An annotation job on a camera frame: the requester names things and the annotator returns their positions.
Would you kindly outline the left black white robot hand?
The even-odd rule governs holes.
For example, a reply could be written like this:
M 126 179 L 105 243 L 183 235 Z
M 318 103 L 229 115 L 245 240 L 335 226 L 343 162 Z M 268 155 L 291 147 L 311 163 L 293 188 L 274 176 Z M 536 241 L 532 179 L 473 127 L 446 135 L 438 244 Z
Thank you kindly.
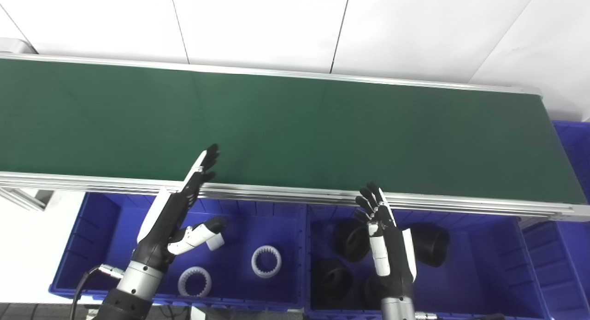
M 227 220 L 221 216 L 181 227 L 189 210 L 196 204 L 202 186 L 215 176 L 211 168 L 218 156 L 218 145 L 214 143 L 198 156 L 181 189 L 174 193 L 163 190 L 158 194 L 144 221 L 147 223 L 151 219 L 152 225 L 133 251 L 132 265 L 166 273 L 177 255 L 196 248 L 225 230 Z

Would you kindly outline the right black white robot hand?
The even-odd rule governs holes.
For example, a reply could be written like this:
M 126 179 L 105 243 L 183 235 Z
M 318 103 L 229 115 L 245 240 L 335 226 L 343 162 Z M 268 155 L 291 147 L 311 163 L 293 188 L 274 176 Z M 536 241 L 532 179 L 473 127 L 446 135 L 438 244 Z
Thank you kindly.
M 397 226 L 382 189 L 369 182 L 355 198 L 364 211 L 367 235 L 377 275 L 375 294 L 409 301 L 417 273 L 411 232 Z

